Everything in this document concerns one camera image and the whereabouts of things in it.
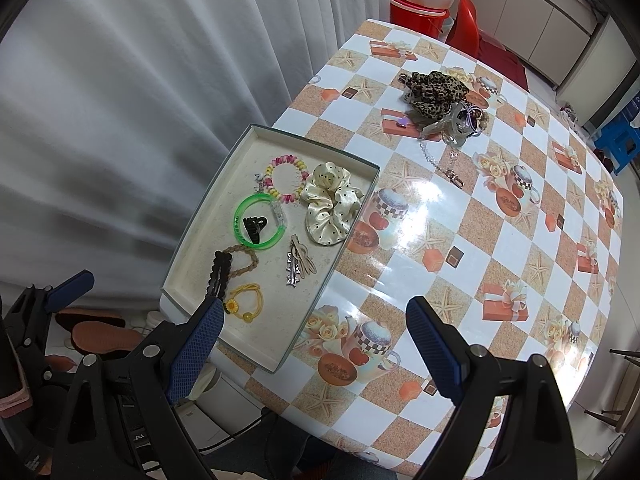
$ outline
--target curtain fold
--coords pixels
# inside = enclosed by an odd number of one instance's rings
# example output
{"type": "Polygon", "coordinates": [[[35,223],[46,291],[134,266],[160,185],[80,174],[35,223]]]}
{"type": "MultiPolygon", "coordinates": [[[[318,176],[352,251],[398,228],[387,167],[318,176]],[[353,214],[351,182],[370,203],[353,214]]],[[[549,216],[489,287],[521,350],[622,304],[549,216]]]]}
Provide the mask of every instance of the curtain fold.
{"type": "Polygon", "coordinates": [[[0,44],[0,292],[87,268],[94,301],[153,306],[246,125],[272,124],[388,12],[388,0],[30,0],[0,44]]]}

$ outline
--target blue plastic stool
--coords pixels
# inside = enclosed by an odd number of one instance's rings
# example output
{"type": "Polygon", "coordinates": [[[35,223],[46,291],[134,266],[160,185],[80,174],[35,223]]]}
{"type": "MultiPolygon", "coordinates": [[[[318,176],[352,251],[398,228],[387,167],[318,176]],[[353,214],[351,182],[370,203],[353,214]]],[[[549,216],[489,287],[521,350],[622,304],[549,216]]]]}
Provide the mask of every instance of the blue plastic stool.
{"type": "Polygon", "coordinates": [[[640,128],[633,128],[629,120],[620,112],[602,129],[602,135],[595,142],[596,148],[609,150],[618,162],[613,170],[617,175],[640,153],[640,128]]]}

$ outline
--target satin scrunchie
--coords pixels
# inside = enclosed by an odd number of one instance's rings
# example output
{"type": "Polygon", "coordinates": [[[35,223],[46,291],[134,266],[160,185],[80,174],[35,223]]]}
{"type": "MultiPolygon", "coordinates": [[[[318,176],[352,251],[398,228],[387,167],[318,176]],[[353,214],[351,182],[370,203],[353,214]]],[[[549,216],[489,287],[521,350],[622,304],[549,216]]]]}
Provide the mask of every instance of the satin scrunchie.
{"type": "Polygon", "coordinates": [[[320,164],[306,181],[300,198],[309,202],[306,230],[321,245],[334,245],[347,237],[364,194],[351,187],[351,173],[332,162],[320,164]]]}

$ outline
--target green light-up bracelet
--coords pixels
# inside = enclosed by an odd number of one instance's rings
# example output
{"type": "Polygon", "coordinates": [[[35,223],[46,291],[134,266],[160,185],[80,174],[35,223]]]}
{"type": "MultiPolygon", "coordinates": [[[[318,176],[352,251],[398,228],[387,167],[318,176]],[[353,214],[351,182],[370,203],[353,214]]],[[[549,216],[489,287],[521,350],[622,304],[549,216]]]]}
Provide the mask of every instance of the green light-up bracelet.
{"type": "Polygon", "coordinates": [[[282,208],[280,207],[280,202],[274,199],[273,196],[267,195],[266,193],[256,193],[242,200],[242,202],[238,206],[238,209],[236,209],[236,214],[234,215],[234,233],[236,235],[236,239],[242,245],[251,247],[252,249],[261,250],[273,247],[280,241],[280,239],[284,235],[284,231],[286,228],[287,219],[284,216],[282,208]],[[242,215],[249,206],[252,206],[257,202],[269,202],[269,204],[271,205],[271,210],[273,211],[273,215],[276,217],[276,222],[278,223],[276,234],[274,234],[266,242],[263,242],[261,244],[254,244],[245,239],[244,236],[242,236],[242,232],[240,231],[240,219],[242,218],[242,215]]]}

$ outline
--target white tray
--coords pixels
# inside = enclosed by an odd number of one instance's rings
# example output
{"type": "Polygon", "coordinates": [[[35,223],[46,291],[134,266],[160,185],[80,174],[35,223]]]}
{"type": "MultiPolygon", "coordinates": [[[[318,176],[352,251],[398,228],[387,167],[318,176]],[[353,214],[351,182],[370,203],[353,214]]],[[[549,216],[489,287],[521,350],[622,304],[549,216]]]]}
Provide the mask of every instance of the white tray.
{"type": "MultiPolygon", "coordinates": [[[[375,164],[349,153],[287,132],[251,124],[209,185],[182,235],[164,280],[162,292],[186,314],[193,314],[204,298],[215,252],[238,244],[233,232],[233,217],[239,203],[255,192],[255,174],[264,173],[276,156],[289,154],[302,159],[310,174],[318,164],[324,162],[334,162],[346,168],[351,172],[352,186],[359,187],[365,194],[363,203],[373,192],[380,172],[375,164]]],[[[287,166],[294,171],[291,165],[279,166],[284,172],[281,173],[281,180],[289,178],[287,166]]],[[[273,179],[278,187],[276,172],[273,179]]],[[[282,192],[293,189],[287,184],[284,182],[280,186],[282,192]]],[[[344,250],[344,243],[325,247],[311,240],[305,229],[305,202],[298,206],[282,204],[282,209],[287,218],[287,229],[282,240],[270,249],[255,251],[258,266],[251,272],[231,278],[226,289],[228,293],[245,283],[259,283],[264,296],[264,309],[251,323],[226,315],[220,334],[223,343],[272,373],[289,354],[344,250]],[[300,280],[295,288],[286,285],[287,252],[293,234],[297,234],[300,242],[307,246],[318,271],[300,280]]],[[[243,216],[267,217],[268,224],[261,233],[263,241],[275,232],[276,222],[268,203],[251,206],[243,216]]],[[[234,253],[232,269],[245,267],[250,261],[247,254],[234,253]]],[[[255,293],[243,292],[238,301],[241,312],[253,311],[255,293]]]]}

